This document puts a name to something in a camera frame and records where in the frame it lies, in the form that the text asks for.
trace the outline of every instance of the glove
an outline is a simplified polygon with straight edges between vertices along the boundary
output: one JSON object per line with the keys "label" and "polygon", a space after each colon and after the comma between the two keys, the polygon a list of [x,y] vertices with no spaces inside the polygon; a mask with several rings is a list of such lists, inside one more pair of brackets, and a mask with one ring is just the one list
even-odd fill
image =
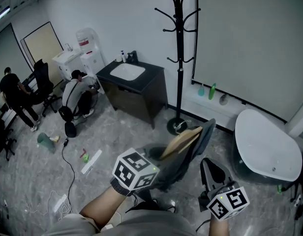
{"label": "glove", "polygon": [[128,189],[122,187],[119,181],[115,177],[111,179],[110,183],[111,186],[114,188],[114,190],[123,196],[129,197],[133,194],[133,191],[129,191]]}

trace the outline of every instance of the door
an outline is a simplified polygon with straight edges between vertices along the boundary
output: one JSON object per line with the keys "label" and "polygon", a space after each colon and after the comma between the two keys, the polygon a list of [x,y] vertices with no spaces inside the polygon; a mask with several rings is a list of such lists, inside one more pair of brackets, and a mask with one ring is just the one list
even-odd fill
{"label": "door", "polygon": [[53,31],[51,23],[46,23],[25,37],[24,41],[34,62],[42,59],[44,63],[48,63],[50,81],[56,86],[62,80],[62,77],[59,68],[54,64],[52,58],[62,52],[63,49]]}

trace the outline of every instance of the soap bottle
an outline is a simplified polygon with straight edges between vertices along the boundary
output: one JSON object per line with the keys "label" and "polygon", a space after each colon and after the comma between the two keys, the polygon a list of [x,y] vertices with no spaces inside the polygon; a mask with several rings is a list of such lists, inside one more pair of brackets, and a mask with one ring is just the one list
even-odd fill
{"label": "soap bottle", "polygon": [[203,84],[201,84],[200,89],[198,90],[197,93],[198,93],[199,96],[203,96],[204,95],[204,85]]}
{"label": "soap bottle", "polygon": [[126,62],[126,58],[125,58],[125,55],[124,55],[124,51],[121,51],[121,56],[122,56],[123,62],[125,63]]}
{"label": "soap bottle", "polygon": [[209,94],[209,100],[211,100],[211,99],[214,97],[215,88],[216,88],[216,83],[214,83],[214,84],[212,85],[212,88],[211,88],[210,94]]}

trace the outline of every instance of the person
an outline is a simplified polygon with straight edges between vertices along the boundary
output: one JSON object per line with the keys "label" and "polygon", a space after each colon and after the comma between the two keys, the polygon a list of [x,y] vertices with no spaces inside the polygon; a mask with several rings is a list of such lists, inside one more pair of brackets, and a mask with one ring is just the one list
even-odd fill
{"label": "person", "polygon": [[4,77],[0,81],[0,94],[3,101],[9,109],[14,110],[18,116],[27,124],[31,131],[37,130],[37,126],[24,114],[22,107],[27,110],[37,125],[40,124],[40,117],[31,107],[31,101],[29,98],[30,92],[28,92],[24,85],[19,81],[16,74],[11,73],[10,67],[4,70]]}
{"label": "person", "polygon": [[97,93],[97,90],[90,89],[82,79],[80,70],[72,72],[72,79],[65,86],[62,105],[67,106],[74,115],[81,113],[87,118],[94,113],[94,109],[91,109],[91,97]]}
{"label": "person", "polygon": [[[182,216],[159,210],[156,202],[142,202],[122,218],[112,229],[100,232],[110,221],[118,207],[131,195],[116,179],[112,186],[87,204],[79,214],[69,214],[43,236],[196,236],[196,231]],[[229,236],[228,222],[218,222],[212,215],[209,236]]]}

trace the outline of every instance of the green object on floor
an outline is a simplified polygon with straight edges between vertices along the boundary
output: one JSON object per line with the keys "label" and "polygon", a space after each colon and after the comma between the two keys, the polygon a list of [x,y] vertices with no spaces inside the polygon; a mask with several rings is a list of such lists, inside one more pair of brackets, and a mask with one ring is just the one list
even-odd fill
{"label": "green object on floor", "polygon": [[83,159],[84,159],[84,163],[88,163],[89,155],[85,154]]}
{"label": "green object on floor", "polygon": [[209,100],[211,100],[211,99],[214,97],[215,88],[216,88],[216,83],[214,83],[214,84],[212,85],[212,88],[211,88],[210,94],[209,94]]}
{"label": "green object on floor", "polygon": [[46,147],[49,150],[49,152],[54,154],[55,152],[54,142],[52,142],[45,133],[40,133],[38,135],[37,142],[39,145]]}
{"label": "green object on floor", "polygon": [[279,184],[279,185],[277,186],[277,193],[278,193],[278,194],[281,194],[281,193],[282,193],[282,191],[281,191],[282,188],[283,188],[283,186],[282,186],[281,184]]}

